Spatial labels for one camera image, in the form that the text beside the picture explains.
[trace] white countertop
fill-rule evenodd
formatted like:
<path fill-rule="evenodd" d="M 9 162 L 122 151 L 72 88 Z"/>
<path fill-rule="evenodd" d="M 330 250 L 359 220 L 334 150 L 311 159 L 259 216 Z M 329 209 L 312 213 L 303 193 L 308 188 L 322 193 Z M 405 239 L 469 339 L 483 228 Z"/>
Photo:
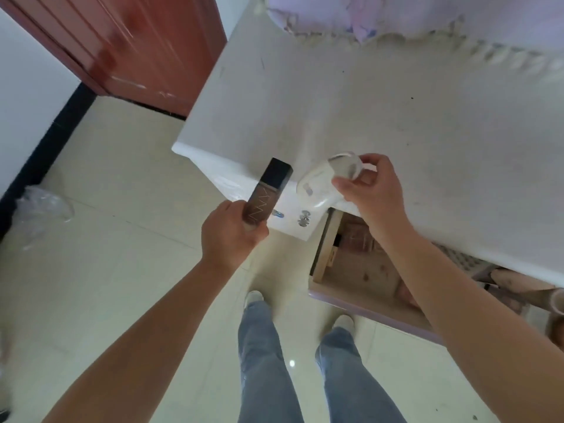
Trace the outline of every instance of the white countertop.
<path fill-rule="evenodd" d="M 564 286 L 562 80 L 444 44 L 309 47 L 252 7 L 175 151 L 218 156 L 254 179 L 277 157 L 293 180 L 343 150 L 384 153 L 422 234 Z"/>

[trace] white wall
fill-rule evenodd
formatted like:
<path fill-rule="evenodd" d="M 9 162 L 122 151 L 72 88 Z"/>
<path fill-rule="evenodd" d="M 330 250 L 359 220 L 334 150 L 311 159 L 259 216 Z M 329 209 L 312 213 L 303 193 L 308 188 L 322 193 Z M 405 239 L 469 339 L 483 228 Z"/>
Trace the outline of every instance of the white wall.
<path fill-rule="evenodd" d="M 0 9 L 0 196 L 79 84 Z"/>
<path fill-rule="evenodd" d="M 227 39 L 231 36 L 233 28 L 237 25 L 249 0 L 215 0 Z"/>

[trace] cabinet door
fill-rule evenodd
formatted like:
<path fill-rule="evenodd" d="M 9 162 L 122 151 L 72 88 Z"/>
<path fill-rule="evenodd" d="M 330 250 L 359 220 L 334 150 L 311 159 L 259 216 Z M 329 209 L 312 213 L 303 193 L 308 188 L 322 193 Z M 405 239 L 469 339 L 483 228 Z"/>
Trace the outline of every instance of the cabinet door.
<path fill-rule="evenodd" d="M 111 95 L 187 115 L 226 43 L 215 0 L 11 0 Z"/>

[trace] person's left hand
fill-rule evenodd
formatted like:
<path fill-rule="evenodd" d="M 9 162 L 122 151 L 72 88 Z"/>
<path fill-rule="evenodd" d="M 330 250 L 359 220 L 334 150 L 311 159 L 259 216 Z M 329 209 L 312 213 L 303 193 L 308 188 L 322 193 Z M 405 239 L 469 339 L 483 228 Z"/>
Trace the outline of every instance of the person's left hand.
<path fill-rule="evenodd" d="M 234 272 L 268 236 L 265 221 L 252 231 L 245 230 L 245 203 L 244 200 L 225 200 L 208 215 L 202 225 L 202 261 Z"/>

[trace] fabric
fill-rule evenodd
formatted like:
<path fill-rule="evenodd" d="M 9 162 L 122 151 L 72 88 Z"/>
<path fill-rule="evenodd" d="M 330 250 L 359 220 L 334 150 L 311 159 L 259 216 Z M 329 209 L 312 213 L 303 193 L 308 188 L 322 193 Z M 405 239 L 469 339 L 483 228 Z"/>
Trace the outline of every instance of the fabric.
<path fill-rule="evenodd" d="M 453 23 L 472 39 L 540 51 L 564 49 L 564 0 L 268 0 L 267 11 L 293 34 L 388 33 L 417 38 Z"/>
<path fill-rule="evenodd" d="M 239 423 L 303 422 L 271 310 L 264 301 L 249 304 L 243 313 L 239 358 Z M 347 330 L 334 328 L 325 335 L 315 359 L 323 374 L 331 423 L 405 423 L 394 402 L 364 368 Z"/>

